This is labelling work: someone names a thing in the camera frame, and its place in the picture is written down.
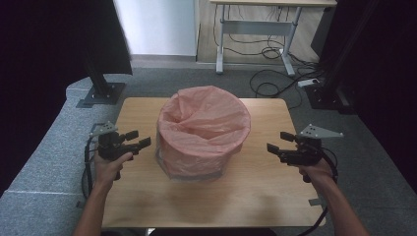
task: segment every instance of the plastic bag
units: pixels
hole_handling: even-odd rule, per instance
[[[250,130],[246,106],[230,92],[216,87],[180,89],[160,111],[155,157],[172,180],[218,178]]]

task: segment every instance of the table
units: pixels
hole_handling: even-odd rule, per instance
[[[168,179],[154,157],[156,120],[167,98],[131,97],[124,101],[116,126],[121,134],[139,130],[152,145],[124,164],[105,206],[103,227],[273,227],[311,226],[321,206],[310,206],[317,193],[298,169],[267,152],[267,143],[293,148],[279,132],[294,134],[281,99],[241,99],[251,114],[251,133],[216,180],[180,183]]]
[[[289,48],[297,29],[303,7],[335,7],[335,0],[210,0],[210,3],[222,5],[220,19],[220,42],[217,46],[217,59],[215,70],[218,74],[223,73],[223,35],[233,34],[258,34],[258,35],[283,35],[288,36],[284,48],[279,49],[282,62],[288,76],[295,76],[290,58]],[[225,5],[254,5],[254,6],[283,6],[297,7],[292,22],[253,22],[253,21],[229,21],[224,19]]]

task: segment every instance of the black backdrop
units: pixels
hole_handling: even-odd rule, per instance
[[[413,0],[339,0],[321,62],[417,193],[416,11]]]
[[[0,12],[1,194],[55,120],[66,87],[102,74],[132,74],[112,0],[7,1]]]

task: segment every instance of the desk leg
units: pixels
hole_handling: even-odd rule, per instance
[[[224,10],[226,5],[222,5],[221,19],[220,19],[220,42],[217,46],[217,61],[215,63],[215,72],[223,74],[223,23],[224,23]]]
[[[292,22],[288,39],[285,42],[284,48],[279,49],[279,52],[281,53],[282,62],[284,63],[285,69],[287,70],[288,76],[290,77],[295,76],[295,73],[294,73],[294,69],[292,68],[290,58],[288,56],[288,52],[289,52],[289,47],[291,46],[292,39],[294,38],[295,30],[297,29],[297,26],[298,26],[298,20],[300,19],[301,9],[302,9],[301,7],[297,7],[297,11],[295,12],[295,18],[294,18],[294,21]]]

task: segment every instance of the gray carpet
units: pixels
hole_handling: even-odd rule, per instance
[[[115,122],[123,100],[132,96],[169,97],[178,89],[212,85],[238,97],[255,97],[249,81],[256,71],[226,70],[218,76],[206,69],[134,69],[134,76],[108,75],[108,82],[127,86],[116,105],[76,108],[91,86],[89,79],[70,85],[67,101],[37,150],[0,200],[0,235],[70,235],[82,210],[81,176],[84,146],[94,123]],[[276,83],[283,89],[291,81],[272,73],[253,81]],[[265,88],[262,92],[275,92]],[[324,140],[338,157],[339,187],[372,235],[415,235],[417,196],[387,153],[356,115],[313,110],[303,90],[291,88],[282,97],[297,132],[307,125],[342,132],[343,139]],[[333,235],[331,221],[312,235]],[[277,235],[296,235],[306,228],[273,228]],[[125,235],[134,235],[125,231]]]

